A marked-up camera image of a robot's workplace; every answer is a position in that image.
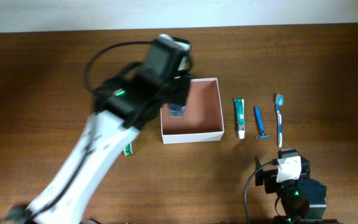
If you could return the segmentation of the clear spray bottle purple liquid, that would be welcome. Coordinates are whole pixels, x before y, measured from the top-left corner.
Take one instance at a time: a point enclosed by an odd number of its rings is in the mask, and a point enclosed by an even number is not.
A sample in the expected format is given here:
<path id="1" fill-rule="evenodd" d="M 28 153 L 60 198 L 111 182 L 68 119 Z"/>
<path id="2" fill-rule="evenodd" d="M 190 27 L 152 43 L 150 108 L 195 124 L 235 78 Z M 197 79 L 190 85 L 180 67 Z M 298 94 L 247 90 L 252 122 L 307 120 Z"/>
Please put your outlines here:
<path id="1" fill-rule="evenodd" d="M 172 117 L 181 117 L 185 113 L 186 106 L 180 106 L 178 104 L 169 103 L 168 112 Z"/>

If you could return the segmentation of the green white small box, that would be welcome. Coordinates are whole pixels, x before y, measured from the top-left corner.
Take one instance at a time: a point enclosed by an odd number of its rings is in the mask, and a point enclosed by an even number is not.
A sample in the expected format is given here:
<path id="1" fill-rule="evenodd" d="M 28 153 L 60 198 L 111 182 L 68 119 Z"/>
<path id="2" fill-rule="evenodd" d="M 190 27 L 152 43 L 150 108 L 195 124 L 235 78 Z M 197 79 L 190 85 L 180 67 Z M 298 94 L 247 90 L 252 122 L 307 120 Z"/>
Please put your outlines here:
<path id="1" fill-rule="evenodd" d="M 131 143 L 124 148 L 123 153 L 126 157 L 134 155 Z"/>

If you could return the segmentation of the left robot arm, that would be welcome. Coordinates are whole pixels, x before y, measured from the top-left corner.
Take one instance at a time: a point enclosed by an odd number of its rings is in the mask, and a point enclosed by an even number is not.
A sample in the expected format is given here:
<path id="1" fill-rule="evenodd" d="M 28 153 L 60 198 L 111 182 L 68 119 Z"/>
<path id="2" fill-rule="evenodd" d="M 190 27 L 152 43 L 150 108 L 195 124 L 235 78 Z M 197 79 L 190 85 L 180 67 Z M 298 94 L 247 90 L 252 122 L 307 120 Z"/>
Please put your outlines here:
<path id="1" fill-rule="evenodd" d="M 81 223 L 86 206 L 122 151 L 161 107 L 184 108 L 193 61 L 191 44 L 162 34 L 145 60 L 90 88 L 92 112 L 76 146 L 51 183 L 31 203 L 13 206 L 2 223 Z"/>

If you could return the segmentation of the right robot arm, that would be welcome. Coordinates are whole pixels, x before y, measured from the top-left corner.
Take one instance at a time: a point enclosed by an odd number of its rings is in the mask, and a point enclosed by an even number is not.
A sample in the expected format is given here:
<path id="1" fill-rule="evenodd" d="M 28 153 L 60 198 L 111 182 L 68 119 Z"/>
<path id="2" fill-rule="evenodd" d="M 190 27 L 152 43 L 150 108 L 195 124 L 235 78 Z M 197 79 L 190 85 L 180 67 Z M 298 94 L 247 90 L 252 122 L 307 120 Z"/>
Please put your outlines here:
<path id="1" fill-rule="evenodd" d="M 255 184 L 263 185 L 266 194 L 276 194 L 284 214 L 277 214 L 273 223 L 322 223 L 326 210 L 327 188 L 310 177 L 310 161 L 294 148 L 278 151 L 271 163 L 276 169 L 264 170 L 255 158 Z"/>

